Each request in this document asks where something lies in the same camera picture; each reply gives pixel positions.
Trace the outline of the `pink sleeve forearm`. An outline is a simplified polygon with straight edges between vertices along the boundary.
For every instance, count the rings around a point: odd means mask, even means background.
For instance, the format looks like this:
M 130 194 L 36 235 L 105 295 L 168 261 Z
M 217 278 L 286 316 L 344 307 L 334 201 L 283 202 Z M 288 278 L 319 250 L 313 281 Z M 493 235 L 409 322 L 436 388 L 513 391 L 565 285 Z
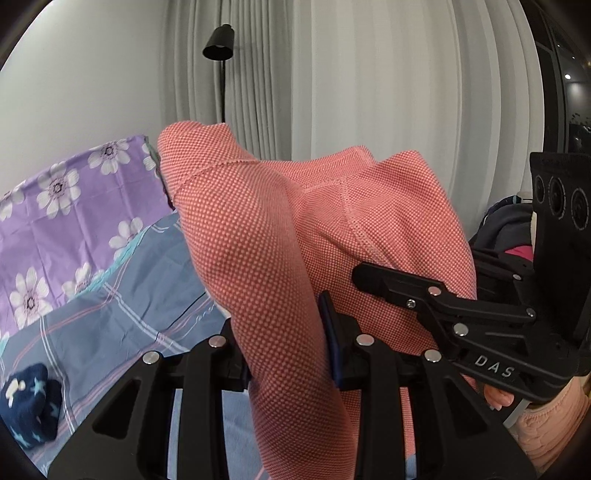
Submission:
M 538 475 L 558 459 L 590 410 L 590 376 L 575 377 L 551 402 L 528 407 L 510 428 Z

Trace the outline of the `right hand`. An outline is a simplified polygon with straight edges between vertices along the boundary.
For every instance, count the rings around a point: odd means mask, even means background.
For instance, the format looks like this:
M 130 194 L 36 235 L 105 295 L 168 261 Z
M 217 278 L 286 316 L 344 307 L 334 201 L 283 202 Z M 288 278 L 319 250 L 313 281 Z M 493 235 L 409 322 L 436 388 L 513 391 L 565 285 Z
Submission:
M 490 385 L 484 385 L 483 395 L 489 406 L 496 411 L 509 408 L 515 402 L 514 394 L 502 391 Z

